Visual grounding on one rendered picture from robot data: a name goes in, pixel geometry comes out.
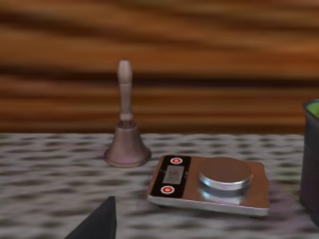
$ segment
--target marble tabletop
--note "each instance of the marble tabletop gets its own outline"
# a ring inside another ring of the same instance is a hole
[[[108,196],[117,239],[317,239],[298,203],[301,135],[144,134],[147,164],[103,161],[111,134],[0,134],[0,239],[63,239]],[[263,162],[270,179],[265,219],[159,208],[146,190],[163,154],[231,156]]]

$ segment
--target black control panel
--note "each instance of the black control panel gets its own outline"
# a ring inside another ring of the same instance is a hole
[[[190,162],[190,156],[166,155],[155,179],[151,195],[181,198],[184,194]]]

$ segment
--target wooden handle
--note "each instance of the wooden handle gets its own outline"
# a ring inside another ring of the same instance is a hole
[[[130,122],[132,113],[132,67],[129,60],[121,60],[118,67],[118,80],[121,94],[120,120]]]

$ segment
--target brown wooden background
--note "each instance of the brown wooden background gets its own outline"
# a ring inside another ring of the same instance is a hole
[[[113,132],[121,58],[143,132],[302,133],[319,2],[0,0],[0,132]]]

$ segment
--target scale platform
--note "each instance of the scale platform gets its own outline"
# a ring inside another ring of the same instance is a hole
[[[161,206],[264,217],[270,202],[264,165],[229,157],[162,156],[148,190]]]

